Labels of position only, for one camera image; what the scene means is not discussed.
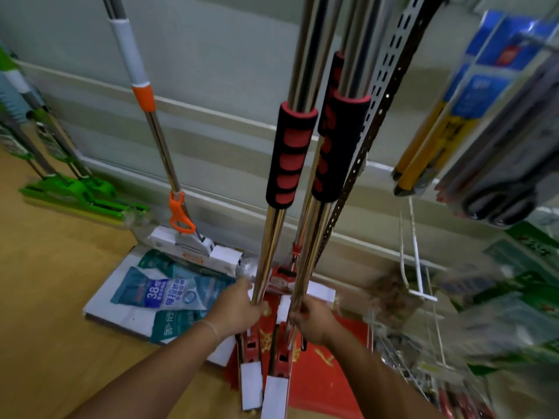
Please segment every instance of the bracelet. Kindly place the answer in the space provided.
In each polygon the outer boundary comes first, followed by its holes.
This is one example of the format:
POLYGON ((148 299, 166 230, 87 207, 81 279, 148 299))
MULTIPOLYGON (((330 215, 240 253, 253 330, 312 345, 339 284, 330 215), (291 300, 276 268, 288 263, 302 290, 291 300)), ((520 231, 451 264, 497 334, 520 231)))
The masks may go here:
POLYGON ((216 339, 217 345, 219 345, 220 344, 220 338, 219 338, 219 334, 217 333, 217 330, 215 329, 215 326, 211 322, 206 321, 205 319, 200 319, 198 321, 198 323, 199 324, 206 324, 210 328, 212 328, 212 331, 215 334, 215 339, 216 339))

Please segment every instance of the foam grip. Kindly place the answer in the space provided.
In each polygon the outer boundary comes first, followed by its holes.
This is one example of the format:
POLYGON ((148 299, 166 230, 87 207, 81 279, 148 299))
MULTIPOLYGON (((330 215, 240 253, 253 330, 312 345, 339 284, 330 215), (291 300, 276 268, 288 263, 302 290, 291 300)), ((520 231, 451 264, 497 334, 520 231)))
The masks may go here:
POLYGON ((348 99, 334 92, 312 185, 312 195, 319 202, 333 203, 340 197, 370 102, 370 95, 348 99))
POLYGON ((286 209, 293 204, 317 118, 316 109, 310 113, 297 113, 289 109, 287 102, 279 108, 266 189, 266 201, 275 209, 286 209))
POLYGON ((339 51, 334 53, 332 58, 332 66, 330 67, 330 75, 328 75, 328 85, 326 86, 326 93, 324 94, 324 102, 322 104, 322 111, 320 112, 320 119, 318 121, 318 133, 323 137, 326 134, 326 109, 330 108, 330 101, 334 96, 334 92, 338 89, 340 84, 340 77, 344 67, 345 57, 339 51))

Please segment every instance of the floor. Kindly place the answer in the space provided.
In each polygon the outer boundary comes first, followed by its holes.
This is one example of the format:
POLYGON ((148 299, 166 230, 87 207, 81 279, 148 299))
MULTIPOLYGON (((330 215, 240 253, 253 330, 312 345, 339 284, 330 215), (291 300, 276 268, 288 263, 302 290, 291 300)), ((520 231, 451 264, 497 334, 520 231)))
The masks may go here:
MULTIPOLYGON (((0 417, 61 418, 157 350, 81 313, 135 239, 24 204, 17 189, 32 169, 3 150, 0 176, 0 417)), ((329 417, 296 409, 288 416, 329 417)), ((222 380, 219 367, 207 364, 169 417, 257 414, 241 413, 239 393, 222 380)))

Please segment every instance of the person's right hand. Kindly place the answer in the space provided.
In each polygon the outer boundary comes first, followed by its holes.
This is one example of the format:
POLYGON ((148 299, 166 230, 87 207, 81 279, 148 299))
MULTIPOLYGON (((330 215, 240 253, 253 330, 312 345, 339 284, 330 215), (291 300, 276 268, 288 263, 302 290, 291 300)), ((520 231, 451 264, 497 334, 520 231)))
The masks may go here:
POLYGON ((293 314, 290 319, 308 342, 326 347, 330 345, 333 331, 340 326, 323 301, 306 294, 303 296, 301 313, 293 314))

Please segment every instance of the green package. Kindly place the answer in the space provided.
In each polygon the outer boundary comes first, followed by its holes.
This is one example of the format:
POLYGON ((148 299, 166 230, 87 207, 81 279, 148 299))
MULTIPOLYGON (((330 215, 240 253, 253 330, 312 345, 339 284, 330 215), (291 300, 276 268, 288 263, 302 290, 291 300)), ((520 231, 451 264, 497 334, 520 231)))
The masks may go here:
POLYGON ((204 316, 204 310, 160 310, 155 314, 149 340, 161 342, 178 337, 204 316))

